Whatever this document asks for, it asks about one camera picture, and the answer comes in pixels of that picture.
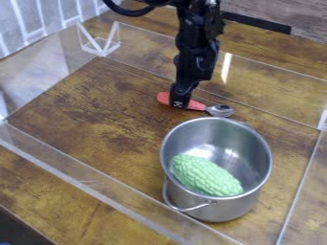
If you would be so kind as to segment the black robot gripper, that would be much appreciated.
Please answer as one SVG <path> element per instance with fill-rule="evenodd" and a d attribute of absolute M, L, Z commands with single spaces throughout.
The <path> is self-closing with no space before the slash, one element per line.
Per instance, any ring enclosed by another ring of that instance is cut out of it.
<path fill-rule="evenodd" d="M 219 57 L 220 42 L 216 38 L 207 39 L 203 32 L 179 30 L 175 38 L 179 54 L 175 57 L 176 81 L 181 85 L 191 85 L 203 80 L 209 80 L 213 75 Z M 168 105 L 179 109 L 187 109 L 195 84 L 188 90 L 183 90 L 177 83 L 171 84 Z"/>

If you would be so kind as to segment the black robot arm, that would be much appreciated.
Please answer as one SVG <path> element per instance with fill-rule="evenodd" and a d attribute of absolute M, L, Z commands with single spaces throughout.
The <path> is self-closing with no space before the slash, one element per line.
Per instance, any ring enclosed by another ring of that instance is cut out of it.
<path fill-rule="evenodd" d="M 173 58 L 176 80 L 169 88 L 168 104 L 185 109 L 192 90 L 203 80 L 209 80 L 219 58 L 223 33 L 220 0 L 181 0 L 176 3 L 179 32 L 175 46 L 179 54 Z"/>

